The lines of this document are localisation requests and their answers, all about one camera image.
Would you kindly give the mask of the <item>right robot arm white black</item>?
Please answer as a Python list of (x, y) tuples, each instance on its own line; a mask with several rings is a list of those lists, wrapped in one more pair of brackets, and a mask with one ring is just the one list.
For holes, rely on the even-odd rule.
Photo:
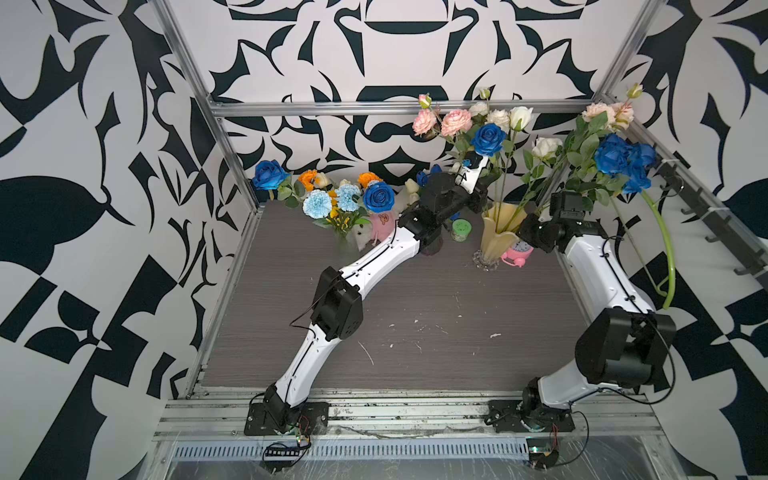
[(673, 320), (657, 313), (634, 289), (605, 230), (586, 219), (580, 196), (554, 194), (549, 214), (547, 221), (527, 217), (521, 238), (564, 256), (591, 321), (576, 342), (573, 360), (532, 380), (524, 390), (519, 416), (533, 432), (552, 429), (589, 396), (624, 394), (662, 379), (676, 334)]

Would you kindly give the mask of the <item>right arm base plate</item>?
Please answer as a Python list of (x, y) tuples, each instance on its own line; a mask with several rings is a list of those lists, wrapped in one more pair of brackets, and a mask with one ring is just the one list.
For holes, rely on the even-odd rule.
[(533, 408), (523, 400), (491, 400), (484, 423), (496, 433), (553, 433), (575, 429), (571, 411), (542, 404)]

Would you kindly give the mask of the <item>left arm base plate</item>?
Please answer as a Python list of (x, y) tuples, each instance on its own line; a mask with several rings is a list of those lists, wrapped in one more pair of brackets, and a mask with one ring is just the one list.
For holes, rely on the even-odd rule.
[(252, 403), (243, 433), (259, 437), (294, 433), (313, 435), (327, 427), (329, 408), (330, 404), (326, 402), (304, 402), (288, 409), (267, 403)]

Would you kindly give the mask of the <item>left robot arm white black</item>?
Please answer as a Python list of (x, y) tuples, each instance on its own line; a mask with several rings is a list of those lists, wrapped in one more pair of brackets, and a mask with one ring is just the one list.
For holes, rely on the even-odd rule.
[(405, 261), (439, 251), (444, 223), (464, 208), (481, 212), (493, 181), (480, 169), (432, 174), (420, 199), (402, 212), (385, 240), (354, 263), (322, 272), (305, 339), (285, 373), (261, 396), (263, 417), (275, 430), (285, 433), (301, 425), (314, 380), (335, 347), (362, 324), (363, 301), (373, 288)]

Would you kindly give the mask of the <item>blue rose spray stem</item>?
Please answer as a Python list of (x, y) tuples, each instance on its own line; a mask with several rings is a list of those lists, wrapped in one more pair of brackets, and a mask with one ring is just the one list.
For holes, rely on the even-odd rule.
[(617, 196), (631, 196), (651, 186), (653, 147), (630, 143), (610, 130), (571, 132), (565, 140), (539, 138), (524, 153), (530, 171), (524, 175), (524, 211), (542, 214), (554, 194), (571, 192), (588, 212)]

